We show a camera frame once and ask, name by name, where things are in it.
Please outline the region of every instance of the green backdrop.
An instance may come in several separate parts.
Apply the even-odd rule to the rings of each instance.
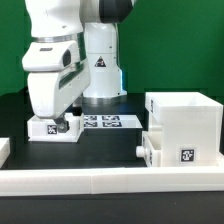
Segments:
[[[19,91],[29,46],[24,0],[2,0],[0,94]],[[138,0],[119,25],[120,64],[129,93],[200,91],[224,103],[224,1]]]

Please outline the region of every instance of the black table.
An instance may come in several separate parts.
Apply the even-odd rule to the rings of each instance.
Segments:
[[[147,125],[144,95],[129,94],[110,106],[84,105],[85,114],[136,114]],[[0,97],[0,137],[10,137],[4,170],[145,167],[135,156],[138,129],[86,129],[78,143],[34,143],[26,122],[33,116],[27,92]],[[1,197],[1,223],[222,223],[224,192]]]

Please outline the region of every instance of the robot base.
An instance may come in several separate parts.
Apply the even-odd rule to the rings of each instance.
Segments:
[[[83,103],[93,105],[111,105],[116,103],[125,102],[127,100],[127,92],[123,91],[122,94],[116,97],[98,98],[98,97],[83,97]]]
[[[27,122],[29,141],[77,142],[84,130],[83,117],[83,114],[73,116],[72,113],[66,113],[65,119],[69,122],[70,129],[66,133],[59,133],[53,120],[33,116]]]

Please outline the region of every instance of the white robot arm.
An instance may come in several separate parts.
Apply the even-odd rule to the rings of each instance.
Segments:
[[[90,84],[83,24],[121,22],[133,0],[25,0],[34,42],[23,58],[35,115],[66,132],[63,113]]]

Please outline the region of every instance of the white plastic box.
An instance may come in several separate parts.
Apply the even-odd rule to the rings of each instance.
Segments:
[[[39,119],[33,116],[27,122],[29,141],[77,142],[84,130],[83,117],[83,114],[73,116],[72,113],[65,113],[70,128],[66,133],[59,133],[52,119]]]
[[[148,131],[137,155],[147,166],[216,166],[223,106],[196,92],[146,93]]]

